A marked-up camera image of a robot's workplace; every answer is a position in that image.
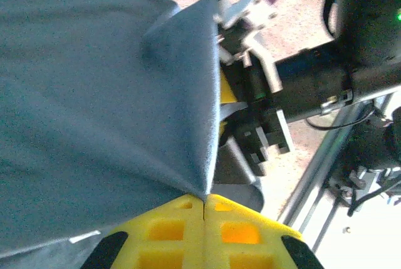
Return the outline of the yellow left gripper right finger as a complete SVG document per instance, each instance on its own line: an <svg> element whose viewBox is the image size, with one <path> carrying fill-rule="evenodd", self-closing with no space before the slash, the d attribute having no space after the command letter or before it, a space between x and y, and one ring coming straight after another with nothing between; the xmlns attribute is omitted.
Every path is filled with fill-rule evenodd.
<svg viewBox="0 0 401 269"><path fill-rule="evenodd" d="M211 194L204 208L205 269L323 269L302 234Z"/></svg>

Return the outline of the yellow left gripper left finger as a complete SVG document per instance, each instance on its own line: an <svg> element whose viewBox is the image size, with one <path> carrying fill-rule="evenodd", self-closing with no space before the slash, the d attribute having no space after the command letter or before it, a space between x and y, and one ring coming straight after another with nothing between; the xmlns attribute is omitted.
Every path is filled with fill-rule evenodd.
<svg viewBox="0 0 401 269"><path fill-rule="evenodd" d="M81 269L202 269L204 203L184 195L116 227Z"/></svg>

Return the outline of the grey t-shirt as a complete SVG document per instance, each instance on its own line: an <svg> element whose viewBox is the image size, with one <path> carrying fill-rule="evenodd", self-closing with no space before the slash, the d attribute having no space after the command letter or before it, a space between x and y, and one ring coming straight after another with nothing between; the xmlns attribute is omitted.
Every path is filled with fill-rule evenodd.
<svg viewBox="0 0 401 269"><path fill-rule="evenodd" d="M220 0L0 0L0 269L80 269L108 231L211 191Z"/></svg>

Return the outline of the aluminium mounting rail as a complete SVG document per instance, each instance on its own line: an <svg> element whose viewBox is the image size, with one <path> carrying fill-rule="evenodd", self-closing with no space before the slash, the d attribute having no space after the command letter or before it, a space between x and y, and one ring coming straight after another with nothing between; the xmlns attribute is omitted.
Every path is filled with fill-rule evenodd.
<svg viewBox="0 0 401 269"><path fill-rule="evenodd" d="M279 221L317 252L330 226L383 193L401 190L401 85L340 110Z"/></svg>

